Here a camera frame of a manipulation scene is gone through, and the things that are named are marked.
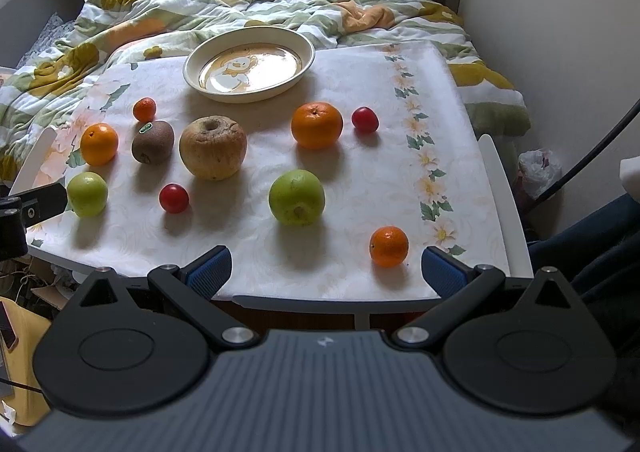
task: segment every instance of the mandarin orange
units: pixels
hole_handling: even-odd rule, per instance
[[[143,124],[150,122],[156,116],[156,101],[149,97],[141,98],[133,106],[133,116]]]
[[[369,254],[378,266],[390,268],[402,263],[409,253],[409,239],[398,227],[388,226],[373,232]]]
[[[291,119],[291,134],[305,149],[324,149],[342,133],[342,115],[327,102],[309,102],[300,106]]]
[[[105,165],[118,152],[118,134],[109,124],[90,125],[80,139],[80,154],[89,165]]]

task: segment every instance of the plate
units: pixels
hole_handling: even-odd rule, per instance
[[[209,39],[187,58],[187,84],[218,102],[241,104],[283,93],[302,78],[316,51],[303,35],[249,26]]]

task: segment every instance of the dark blue fabric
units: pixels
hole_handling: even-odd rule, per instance
[[[534,270],[558,268],[618,355],[604,407],[640,432],[640,204],[625,194],[562,233],[529,247]]]

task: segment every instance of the floral tablecloth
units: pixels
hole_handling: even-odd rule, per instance
[[[184,57],[109,68],[59,130],[38,184],[65,183],[88,170],[79,138],[104,121],[119,134],[118,155],[101,174],[108,207],[91,219],[71,212],[38,225],[28,242],[42,251],[91,267],[110,265],[146,275],[162,263],[184,265],[217,244],[231,250],[232,277],[220,298],[261,295],[291,299],[413,300],[436,297],[420,273],[420,255],[437,245],[469,265],[492,263],[509,272],[494,200],[473,130],[444,59],[428,41],[318,52],[299,84],[273,99],[223,105],[191,90],[182,79]],[[142,165],[130,154],[139,128],[132,105],[151,96],[156,119],[175,130],[164,166]],[[302,103],[334,104],[345,127],[332,149],[304,151],[290,134]],[[380,118],[377,134],[360,137],[350,122],[362,105]],[[196,118],[222,114],[248,135],[241,171],[220,182],[195,179],[177,151],[182,129]],[[294,168],[322,181],[326,209],[308,227],[285,227],[271,215],[273,181]],[[159,190],[180,183],[191,206],[165,214]],[[403,265],[370,262],[371,233],[396,225],[407,233]]]

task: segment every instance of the red cherry tomato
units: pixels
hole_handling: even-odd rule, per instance
[[[160,191],[160,206],[169,214],[179,214],[189,206],[189,194],[180,185],[170,183]]]
[[[368,107],[360,107],[351,115],[351,123],[361,133],[373,133],[380,122],[376,114]]]

